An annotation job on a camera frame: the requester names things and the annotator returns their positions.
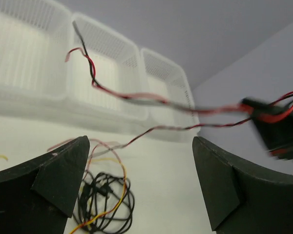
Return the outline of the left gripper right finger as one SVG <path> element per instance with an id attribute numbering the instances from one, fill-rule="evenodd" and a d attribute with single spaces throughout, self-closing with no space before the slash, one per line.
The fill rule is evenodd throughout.
<path id="1" fill-rule="evenodd" d="M 192 150 L 214 232 L 293 234 L 293 175 L 252 163 L 199 136 Z"/>

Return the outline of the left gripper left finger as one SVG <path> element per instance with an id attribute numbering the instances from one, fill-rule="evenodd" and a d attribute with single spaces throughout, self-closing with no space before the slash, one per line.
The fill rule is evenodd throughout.
<path id="1" fill-rule="evenodd" d="M 80 136 L 0 171 L 0 234 L 62 234 L 73 214 L 90 142 Z"/>

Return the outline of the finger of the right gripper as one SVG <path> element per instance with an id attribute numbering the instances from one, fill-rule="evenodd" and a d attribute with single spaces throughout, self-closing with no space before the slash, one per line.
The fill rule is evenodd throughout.
<path id="1" fill-rule="evenodd" d="M 263 114 L 277 115 L 285 107 L 251 98 L 244 98 L 242 104 L 251 107 L 249 116 L 268 152 L 280 160 L 293 160 L 293 111 L 276 123 L 267 123 L 260 119 Z"/>

